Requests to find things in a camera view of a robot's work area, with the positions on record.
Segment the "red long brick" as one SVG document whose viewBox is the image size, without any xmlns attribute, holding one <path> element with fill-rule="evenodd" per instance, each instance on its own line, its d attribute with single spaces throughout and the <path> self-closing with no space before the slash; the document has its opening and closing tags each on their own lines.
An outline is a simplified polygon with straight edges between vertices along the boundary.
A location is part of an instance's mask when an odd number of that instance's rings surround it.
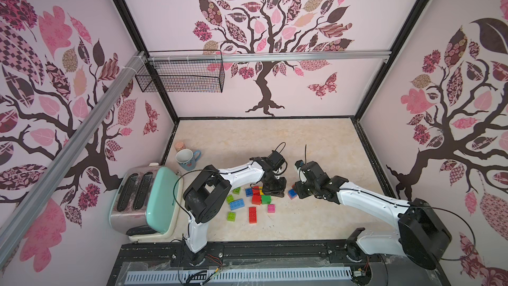
<svg viewBox="0 0 508 286">
<path fill-rule="evenodd" d="M 257 208 L 250 207 L 248 209 L 248 220 L 249 224 L 257 224 Z"/>
</svg>

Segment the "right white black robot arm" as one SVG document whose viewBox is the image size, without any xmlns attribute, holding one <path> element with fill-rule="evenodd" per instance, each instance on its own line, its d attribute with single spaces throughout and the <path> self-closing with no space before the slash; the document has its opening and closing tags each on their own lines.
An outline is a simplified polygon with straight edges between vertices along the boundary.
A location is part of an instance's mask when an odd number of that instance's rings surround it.
<svg viewBox="0 0 508 286">
<path fill-rule="evenodd" d="M 299 180 L 294 188 L 299 198 L 313 196 L 345 205 L 390 225 L 389 232 L 358 228 L 348 239 L 349 248 L 366 255 L 405 256 L 426 270 L 435 270 L 452 241 L 451 233 L 424 200 L 390 198 L 340 176 L 329 177 L 317 162 L 295 164 Z"/>
</svg>

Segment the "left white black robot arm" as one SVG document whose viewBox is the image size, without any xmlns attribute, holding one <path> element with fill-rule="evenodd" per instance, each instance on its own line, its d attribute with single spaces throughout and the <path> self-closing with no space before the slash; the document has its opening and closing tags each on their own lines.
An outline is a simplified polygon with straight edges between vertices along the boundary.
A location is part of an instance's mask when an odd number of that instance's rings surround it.
<svg viewBox="0 0 508 286">
<path fill-rule="evenodd" d="M 261 184 L 264 195 L 283 197 L 287 180 L 283 173 L 288 163 L 274 150 L 267 157 L 254 157 L 246 164 L 217 169 L 206 166 L 183 193 L 185 210 L 189 213 L 187 248 L 192 254 L 201 252 L 208 243 L 208 223 L 219 213 L 233 189 Z"/>
</svg>

